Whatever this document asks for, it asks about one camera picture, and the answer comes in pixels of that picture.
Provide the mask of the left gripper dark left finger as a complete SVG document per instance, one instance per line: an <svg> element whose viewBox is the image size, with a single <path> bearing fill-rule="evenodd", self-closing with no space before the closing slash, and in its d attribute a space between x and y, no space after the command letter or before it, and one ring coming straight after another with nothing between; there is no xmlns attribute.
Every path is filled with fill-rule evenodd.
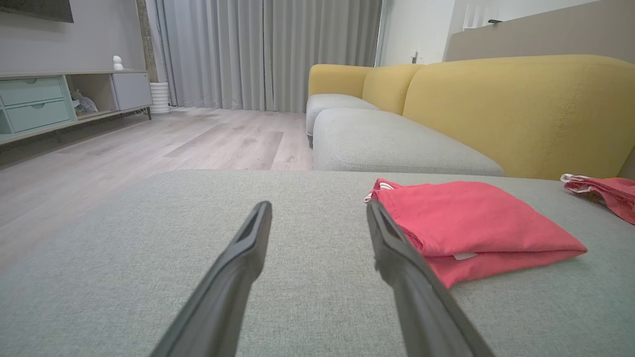
<svg viewBox="0 0 635 357"><path fill-rule="evenodd" d="M173 320L153 357L233 357L252 284L267 254L272 205L262 201Z"/></svg>

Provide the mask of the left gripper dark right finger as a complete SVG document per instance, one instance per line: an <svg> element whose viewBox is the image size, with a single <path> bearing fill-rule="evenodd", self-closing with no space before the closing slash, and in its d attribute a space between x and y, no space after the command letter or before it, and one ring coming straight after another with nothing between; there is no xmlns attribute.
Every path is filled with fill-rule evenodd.
<svg viewBox="0 0 635 357"><path fill-rule="evenodd" d="M378 200L367 203L375 269L394 292L410 357L492 357L447 287Z"/></svg>

